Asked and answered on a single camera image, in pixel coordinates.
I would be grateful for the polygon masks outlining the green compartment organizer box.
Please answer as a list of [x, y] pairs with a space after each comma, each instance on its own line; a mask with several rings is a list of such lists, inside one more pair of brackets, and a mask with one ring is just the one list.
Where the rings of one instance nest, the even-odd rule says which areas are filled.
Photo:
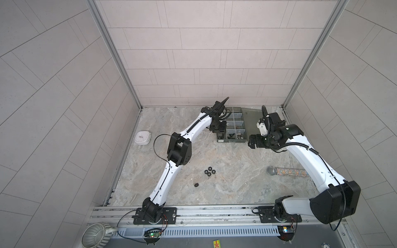
[[221, 117], [226, 131], [217, 134], [218, 143], [245, 143], [250, 135], [262, 135], [257, 126], [264, 117], [260, 108], [229, 107]]

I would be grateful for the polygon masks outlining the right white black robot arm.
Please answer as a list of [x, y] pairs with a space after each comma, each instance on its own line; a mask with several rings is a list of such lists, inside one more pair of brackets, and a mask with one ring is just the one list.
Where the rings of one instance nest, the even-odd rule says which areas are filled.
[[262, 115], [256, 124], [260, 133], [250, 135], [248, 146], [270, 149], [275, 153], [289, 151], [304, 167], [319, 192], [313, 198], [289, 195], [276, 199], [273, 218], [297, 226], [296, 218], [304, 215], [331, 225], [333, 222], [340, 224], [345, 217], [353, 215], [361, 193], [358, 183], [347, 181], [336, 172], [297, 125], [286, 124], [278, 113], [269, 113], [265, 106], [262, 106]]

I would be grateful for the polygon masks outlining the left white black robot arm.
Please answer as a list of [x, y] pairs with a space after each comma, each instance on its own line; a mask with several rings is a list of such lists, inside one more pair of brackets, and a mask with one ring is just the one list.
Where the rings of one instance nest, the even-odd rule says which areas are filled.
[[192, 157], [192, 143], [205, 129], [213, 133], [226, 133], [226, 119], [230, 116], [225, 110], [229, 97], [223, 101], [216, 101], [212, 107], [205, 106], [195, 121], [180, 133], [170, 135], [167, 148], [167, 157], [164, 172], [162, 173], [155, 189], [146, 198], [142, 207], [136, 210], [133, 216], [134, 224], [157, 224], [163, 218], [163, 208], [169, 190], [182, 166], [188, 164]]

